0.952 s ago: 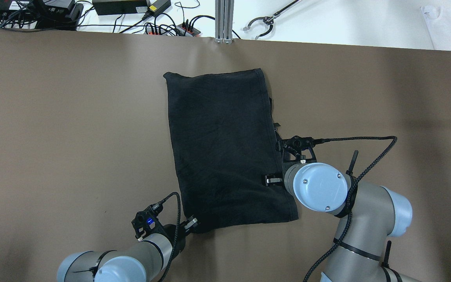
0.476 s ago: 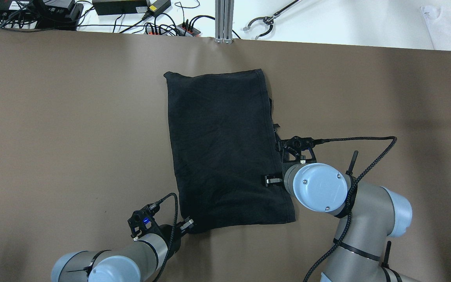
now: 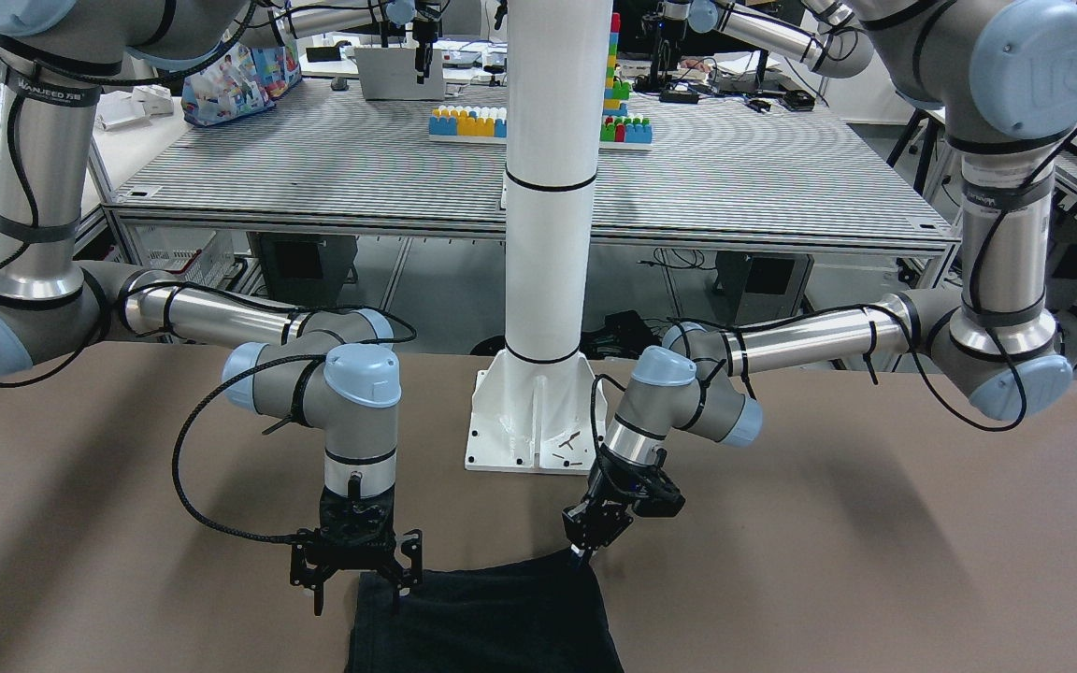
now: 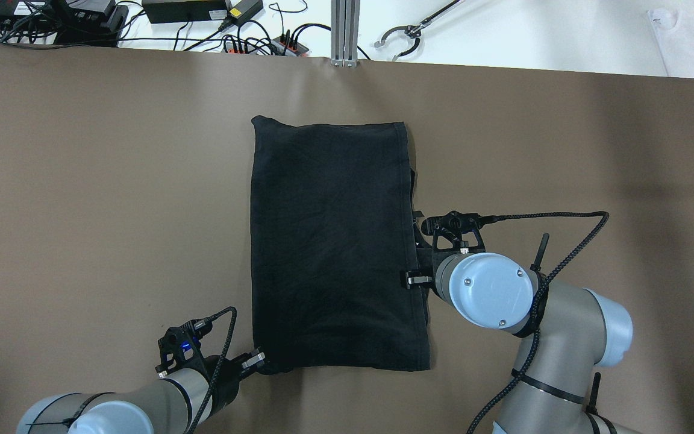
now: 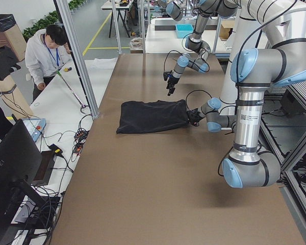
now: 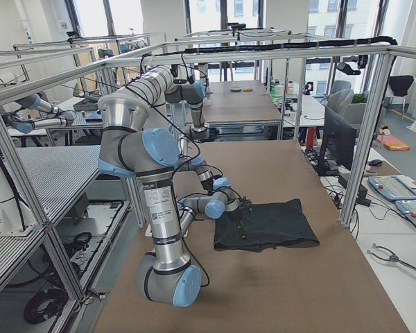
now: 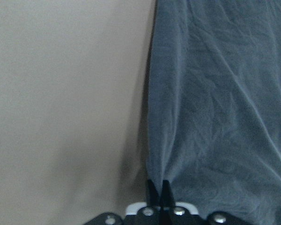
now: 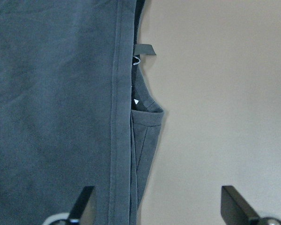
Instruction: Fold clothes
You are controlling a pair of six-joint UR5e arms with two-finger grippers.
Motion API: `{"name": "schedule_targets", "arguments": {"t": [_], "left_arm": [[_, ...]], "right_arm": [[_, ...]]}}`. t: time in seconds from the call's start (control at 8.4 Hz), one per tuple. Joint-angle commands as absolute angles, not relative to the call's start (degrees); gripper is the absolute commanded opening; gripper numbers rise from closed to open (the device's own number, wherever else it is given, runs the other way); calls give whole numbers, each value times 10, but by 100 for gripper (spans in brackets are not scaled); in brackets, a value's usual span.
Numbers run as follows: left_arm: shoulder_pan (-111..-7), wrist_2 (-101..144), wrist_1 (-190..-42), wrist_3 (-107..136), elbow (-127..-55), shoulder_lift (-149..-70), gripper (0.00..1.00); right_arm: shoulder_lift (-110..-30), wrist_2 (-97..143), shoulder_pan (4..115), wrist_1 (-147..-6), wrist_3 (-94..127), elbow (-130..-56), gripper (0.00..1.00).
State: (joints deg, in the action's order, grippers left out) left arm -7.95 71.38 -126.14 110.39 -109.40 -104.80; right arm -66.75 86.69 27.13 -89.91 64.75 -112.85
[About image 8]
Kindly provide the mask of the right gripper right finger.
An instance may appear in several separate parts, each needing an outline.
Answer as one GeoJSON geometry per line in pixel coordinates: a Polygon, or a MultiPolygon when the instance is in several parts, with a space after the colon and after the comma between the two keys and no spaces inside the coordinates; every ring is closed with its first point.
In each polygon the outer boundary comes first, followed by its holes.
{"type": "Polygon", "coordinates": [[[226,225],[256,225],[260,219],[234,186],[221,188],[221,216],[226,225]]]}

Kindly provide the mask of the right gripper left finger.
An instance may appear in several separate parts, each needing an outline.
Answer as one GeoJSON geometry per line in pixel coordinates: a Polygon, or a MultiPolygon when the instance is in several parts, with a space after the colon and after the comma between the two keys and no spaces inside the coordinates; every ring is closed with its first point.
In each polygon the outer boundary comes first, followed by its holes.
{"type": "Polygon", "coordinates": [[[95,221],[95,187],[83,188],[69,214],[70,225],[93,225],[95,221]]]}

